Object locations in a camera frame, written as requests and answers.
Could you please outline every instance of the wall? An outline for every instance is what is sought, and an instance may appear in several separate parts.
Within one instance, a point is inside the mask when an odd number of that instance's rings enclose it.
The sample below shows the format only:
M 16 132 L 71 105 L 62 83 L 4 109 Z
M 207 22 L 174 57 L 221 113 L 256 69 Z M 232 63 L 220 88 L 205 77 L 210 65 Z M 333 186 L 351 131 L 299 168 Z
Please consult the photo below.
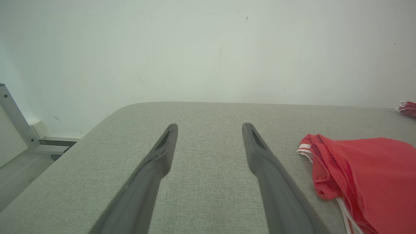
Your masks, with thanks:
M 0 167 L 27 149 L 19 132 L 0 106 Z
M 0 41 L 28 87 L 13 96 L 26 95 L 51 135 L 82 136 L 138 102 L 416 100 L 414 9 L 411 0 L 2 0 Z

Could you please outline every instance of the red folded garment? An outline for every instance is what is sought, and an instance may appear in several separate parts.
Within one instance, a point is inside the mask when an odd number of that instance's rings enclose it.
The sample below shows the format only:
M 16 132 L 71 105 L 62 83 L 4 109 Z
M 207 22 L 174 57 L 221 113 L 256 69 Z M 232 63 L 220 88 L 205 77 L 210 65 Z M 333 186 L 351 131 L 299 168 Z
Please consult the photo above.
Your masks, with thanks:
M 400 114 L 416 118 L 416 103 L 401 101 L 400 106 L 396 108 Z
M 387 138 L 333 141 L 309 134 L 297 153 L 313 163 L 318 196 L 337 198 L 345 209 L 348 233 L 353 226 L 366 234 L 416 233 L 413 146 Z

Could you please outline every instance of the floor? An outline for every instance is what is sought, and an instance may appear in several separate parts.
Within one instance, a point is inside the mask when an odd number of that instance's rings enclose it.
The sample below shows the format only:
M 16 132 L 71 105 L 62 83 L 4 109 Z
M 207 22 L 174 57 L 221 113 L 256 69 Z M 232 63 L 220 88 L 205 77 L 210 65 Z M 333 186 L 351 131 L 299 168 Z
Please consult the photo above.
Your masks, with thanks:
M 54 163 L 50 154 L 24 152 L 0 168 L 0 213 Z

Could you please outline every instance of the gray tabletop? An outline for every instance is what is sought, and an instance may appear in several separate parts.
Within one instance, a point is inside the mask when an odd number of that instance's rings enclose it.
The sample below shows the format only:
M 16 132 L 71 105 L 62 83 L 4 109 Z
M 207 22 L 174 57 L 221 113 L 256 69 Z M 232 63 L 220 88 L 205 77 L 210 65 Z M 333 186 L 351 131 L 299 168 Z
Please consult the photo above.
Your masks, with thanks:
M 241 125 L 251 122 L 331 233 L 345 233 L 334 201 L 315 194 L 297 155 L 307 134 L 387 137 L 416 145 L 416 121 L 390 109 L 151 102 L 119 109 L 76 143 L 0 214 L 0 233 L 87 233 L 170 123 L 172 168 L 160 185 L 150 233 L 268 233 Z

